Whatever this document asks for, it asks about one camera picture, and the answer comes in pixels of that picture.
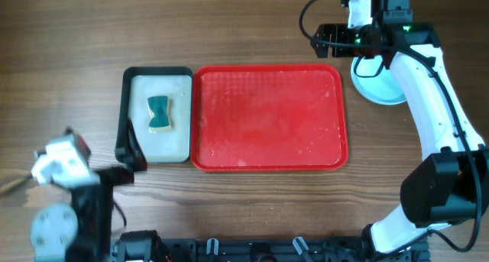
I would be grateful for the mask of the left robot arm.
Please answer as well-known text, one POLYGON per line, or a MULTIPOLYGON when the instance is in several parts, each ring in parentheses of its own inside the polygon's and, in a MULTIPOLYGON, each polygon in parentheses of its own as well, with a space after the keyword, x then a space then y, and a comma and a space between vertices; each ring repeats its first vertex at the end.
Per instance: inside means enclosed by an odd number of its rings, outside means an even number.
POLYGON ((94 170, 91 150, 80 134, 67 128, 37 151, 31 175, 39 185, 66 190, 71 202, 41 209, 31 223, 30 241, 36 261, 105 261, 109 258, 112 212, 119 206, 116 186, 132 184, 147 161, 132 122, 122 130, 120 165, 94 170))

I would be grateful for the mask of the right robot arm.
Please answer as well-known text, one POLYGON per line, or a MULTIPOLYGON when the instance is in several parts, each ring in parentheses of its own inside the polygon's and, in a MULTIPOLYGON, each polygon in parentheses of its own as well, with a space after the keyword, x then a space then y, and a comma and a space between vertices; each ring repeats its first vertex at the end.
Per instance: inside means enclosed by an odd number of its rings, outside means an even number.
POLYGON ((322 24, 308 34, 319 58, 380 56, 415 121, 422 163, 400 205, 365 229, 371 261, 396 257, 430 235, 457 252, 474 247, 488 207, 488 148, 451 86, 431 24, 322 24))

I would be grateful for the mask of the green yellow sponge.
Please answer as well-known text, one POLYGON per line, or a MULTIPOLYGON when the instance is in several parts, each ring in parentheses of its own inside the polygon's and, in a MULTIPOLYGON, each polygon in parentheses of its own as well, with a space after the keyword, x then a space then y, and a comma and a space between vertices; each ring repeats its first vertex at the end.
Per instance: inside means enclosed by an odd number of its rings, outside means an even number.
POLYGON ((151 96, 147 99, 150 113, 149 132, 157 133, 171 129, 170 98, 166 95, 151 96))

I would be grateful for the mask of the light blue plate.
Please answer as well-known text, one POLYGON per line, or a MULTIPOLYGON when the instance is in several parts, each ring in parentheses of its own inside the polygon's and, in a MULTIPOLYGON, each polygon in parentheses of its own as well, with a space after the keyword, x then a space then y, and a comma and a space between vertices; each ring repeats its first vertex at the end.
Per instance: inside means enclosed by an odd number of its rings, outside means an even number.
POLYGON ((379 105, 399 105, 406 96, 383 63, 381 56, 373 59, 355 57, 351 64, 351 80, 367 100, 379 105))

